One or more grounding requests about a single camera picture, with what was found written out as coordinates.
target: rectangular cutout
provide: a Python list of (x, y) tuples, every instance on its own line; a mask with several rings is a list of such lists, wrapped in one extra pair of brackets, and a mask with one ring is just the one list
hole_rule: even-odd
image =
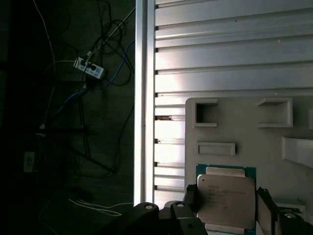
[(204, 102), (195, 103), (195, 127), (217, 127), (217, 123), (211, 119), (211, 113), (217, 105), (216, 99), (207, 99)]
[(200, 155), (235, 155), (235, 143), (197, 142)]
[(263, 121), (258, 128), (293, 127), (291, 98), (264, 98), (257, 106), (263, 106)]
[(313, 168), (313, 140), (282, 137), (282, 159)]

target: black cable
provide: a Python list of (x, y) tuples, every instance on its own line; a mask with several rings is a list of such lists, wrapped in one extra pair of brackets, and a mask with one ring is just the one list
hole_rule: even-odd
[(134, 73), (134, 68), (133, 68), (133, 66), (132, 66), (132, 63), (131, 63), (131, 61), (130, 61), (128, 55), (125, 53), (125, 49), (123, 48), (123, 46), (121, 46), (121, 49), (122, 49), (123, 52), (124, 52), (125, 58), (124, 58), (124, 56), (121, 55), (118, 51), (116, 51), (116, 54), (119, 55), (119, 56), (124, 60), (124, 63), (127, 65), (128, 69), (129, 69), (129, 75), (128, 75), (127, 80), (126, 80), (125, 82), (123, 82), (123, 83), (119, 83), (119, 84), (118, 84), (118, 83), (113, 83), (113, 82), (111, 82), (112, 85), (114, 85), (114, 86), (119, 86), (119, 87), (122, 87), (122, 86), (127, 85), (127, 84), (130, 82), (131, 78), (132, 78), (132, 74)]

